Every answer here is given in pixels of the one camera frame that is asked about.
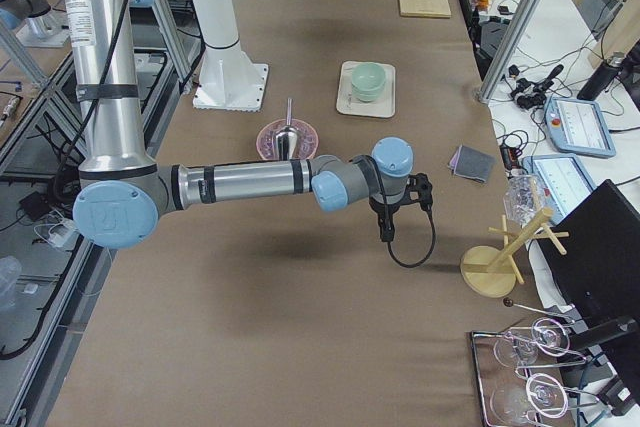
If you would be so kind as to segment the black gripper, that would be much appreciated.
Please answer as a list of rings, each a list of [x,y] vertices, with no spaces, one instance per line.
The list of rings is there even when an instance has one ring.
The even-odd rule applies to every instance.
[[[419,204],[421,210],[427,214],[430,225],[433,225],[432,184],[425,173],[410,174],[404,192],[397,201],[392,202],[389,196],[385,196],[382,201],[378,201],[374,197],[369,198],[369,205],[377,214],[380,240],[382,242],[392,242],[394,240],[393,215],[401,207],[412,204]]]

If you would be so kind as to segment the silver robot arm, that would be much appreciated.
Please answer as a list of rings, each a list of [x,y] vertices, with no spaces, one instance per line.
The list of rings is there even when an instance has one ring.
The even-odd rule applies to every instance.
[[[78,139],[86,146],[72,215],[82,236],[107,249],[134,246],[167,214],[223,201],[312,193],[321,209],[336,211],[367,200],[385,244],[395,237],[402,207],[433,208],[428,177],[413,169],[410,145],[378,141],[349,161],[332,155],[303,158],[286,126],[272,160],[210,164],[211,150],[229,153],[230,135],[207,139],[172,114],[158,156],[149,153],[133,60],[131,0],[65,0],[72,30],[76,96],[82,109]]]

